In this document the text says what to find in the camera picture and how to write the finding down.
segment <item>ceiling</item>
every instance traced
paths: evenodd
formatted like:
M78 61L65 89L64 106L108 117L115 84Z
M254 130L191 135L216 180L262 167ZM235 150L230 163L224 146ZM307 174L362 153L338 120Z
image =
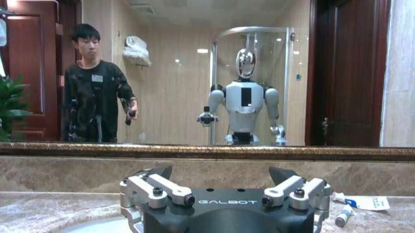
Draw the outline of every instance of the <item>ceiling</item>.
M231 28L275 26L291 0L128 0L140 21L184 26ZM150 4L154 15L138 8Z

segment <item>sink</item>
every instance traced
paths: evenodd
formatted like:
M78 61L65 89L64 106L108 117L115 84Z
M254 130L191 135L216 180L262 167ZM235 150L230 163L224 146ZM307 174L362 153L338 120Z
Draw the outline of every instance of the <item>sink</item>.
M65 228L61 233L131 233L128 220L124 217L114 217L90 221Z

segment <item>marble countertop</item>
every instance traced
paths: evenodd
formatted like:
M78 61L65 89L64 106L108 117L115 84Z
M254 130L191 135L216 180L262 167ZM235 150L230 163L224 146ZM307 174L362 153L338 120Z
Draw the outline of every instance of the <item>marble countertop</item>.
M344 205L331 203L322 233L414 233L415 197L388 197L391 209L372 212L355 209L347 225L335 225ZM0 232L44 233L83 222L118 217L119 194L0 192Z

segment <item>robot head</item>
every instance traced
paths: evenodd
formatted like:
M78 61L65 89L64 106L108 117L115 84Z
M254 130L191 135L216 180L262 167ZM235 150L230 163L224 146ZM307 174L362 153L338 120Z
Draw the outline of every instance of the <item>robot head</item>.
M236 72L242 79L252 76L255 69L255 52L242 49L236 55Z

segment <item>young man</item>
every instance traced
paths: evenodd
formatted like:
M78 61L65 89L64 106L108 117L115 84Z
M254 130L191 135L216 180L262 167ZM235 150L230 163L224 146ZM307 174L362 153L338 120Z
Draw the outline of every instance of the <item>young man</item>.
M116 142L116 98L130 103L134 120L139 116L138 99L119 67L100 59L98 30L79 24L71 39L82 60L65 71L63 140Z

